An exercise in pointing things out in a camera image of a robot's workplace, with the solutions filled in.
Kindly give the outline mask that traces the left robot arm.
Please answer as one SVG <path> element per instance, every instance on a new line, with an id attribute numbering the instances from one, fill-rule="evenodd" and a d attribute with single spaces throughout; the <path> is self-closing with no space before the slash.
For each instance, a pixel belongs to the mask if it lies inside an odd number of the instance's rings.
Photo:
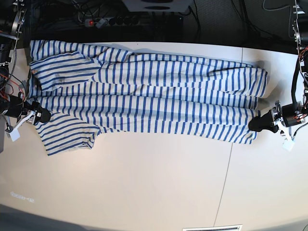
<path id="1" fill-rule="evenodd" d="M 275 107 L 266 114 L 257 116 L 249 122 L 248 127 L 251 131 L 269 130 L 276 133 L 284 128 L 289 130 L 292 126 L 303 123 L 308 117 L 308 2 L 296 0 L 290 10 L 298 52 L 291 85 L 292 103 L 282 106 L 277 101 Z M 297 101 L 295 96 L 298 76 L 303 78 L 303 102 Z"/>

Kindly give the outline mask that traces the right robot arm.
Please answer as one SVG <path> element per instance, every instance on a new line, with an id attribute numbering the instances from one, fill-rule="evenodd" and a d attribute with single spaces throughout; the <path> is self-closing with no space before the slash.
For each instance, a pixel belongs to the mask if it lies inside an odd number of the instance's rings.
<path id="1" fill-rule="evenodd" d="M 17 63 L 17 43 L 22 34 L 27 8 L 23 0 L 2 0 L 0 2 L 0 114 L 21 121 L 37 124 L 50 121 L 51 113 L 39 103 L 28 103 L 25 91 L 17 96 L 6 93 L 6 87 L 13 84 L 12 77 Z"/>

